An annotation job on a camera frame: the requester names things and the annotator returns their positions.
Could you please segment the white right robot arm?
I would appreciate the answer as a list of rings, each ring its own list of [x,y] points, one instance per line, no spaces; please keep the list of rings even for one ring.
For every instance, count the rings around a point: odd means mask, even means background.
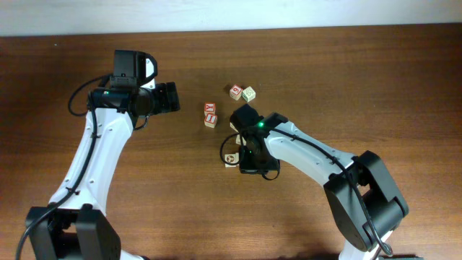
[[[243,174],[279,173],[281,163],[296,167],[323,187],[345,244],[340,259],[377,259],[392,256],[386,243],[409,213],[409,206],[381,158],[366,151],[359,156],[342,152],[308,136],[288,118],[264,117],[245,104],[230,116],[240,139],[236,165]]]

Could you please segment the wooden block brown ball picture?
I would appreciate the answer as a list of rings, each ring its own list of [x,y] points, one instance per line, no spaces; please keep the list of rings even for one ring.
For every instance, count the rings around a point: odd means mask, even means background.
[[[236,152],[232,154],[225,154],[224,159],[225,159],[225,166],[227,168],[236,167],[238,166],[238,162],[240,159],[239,153]]]

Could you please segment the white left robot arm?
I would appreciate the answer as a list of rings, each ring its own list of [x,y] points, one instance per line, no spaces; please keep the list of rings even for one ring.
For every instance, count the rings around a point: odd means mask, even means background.
[[[137,121],[179,111],[174,82],[156,83],[157,62],[141,51],[117,50],[113,72],[95,78],[87,95],[85,130],[71,166],[45,207],[31,207],[15,253],[30,241],[36,259],[136,259],[122,249],[106,217],[108,192]]]

